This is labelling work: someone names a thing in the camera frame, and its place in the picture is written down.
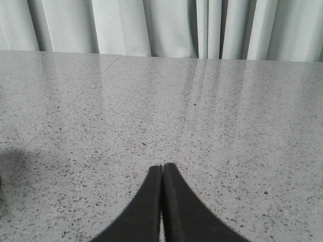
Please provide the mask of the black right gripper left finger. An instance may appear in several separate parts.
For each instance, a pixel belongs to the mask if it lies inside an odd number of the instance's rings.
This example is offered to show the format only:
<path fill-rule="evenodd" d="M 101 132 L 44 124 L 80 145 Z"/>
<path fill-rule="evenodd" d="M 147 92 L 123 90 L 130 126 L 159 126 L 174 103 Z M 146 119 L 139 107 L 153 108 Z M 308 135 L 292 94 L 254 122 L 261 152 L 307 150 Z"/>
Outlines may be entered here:
<path fill-rule="evenodd" d="M 159 241 L 162 166 L 151 166 L 135 197 L 92 241 Z"/>

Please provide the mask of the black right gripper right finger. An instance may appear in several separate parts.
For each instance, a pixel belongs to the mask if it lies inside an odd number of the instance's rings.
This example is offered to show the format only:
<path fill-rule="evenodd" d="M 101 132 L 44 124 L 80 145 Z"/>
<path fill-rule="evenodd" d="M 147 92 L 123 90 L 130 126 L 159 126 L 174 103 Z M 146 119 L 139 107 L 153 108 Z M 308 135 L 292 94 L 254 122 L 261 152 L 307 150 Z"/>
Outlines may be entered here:
<path fill-rule="evenodd" d="M 163 222 L 166 241 L 247 241 L 204 206 L 173 163 L 164 165 Z"/>

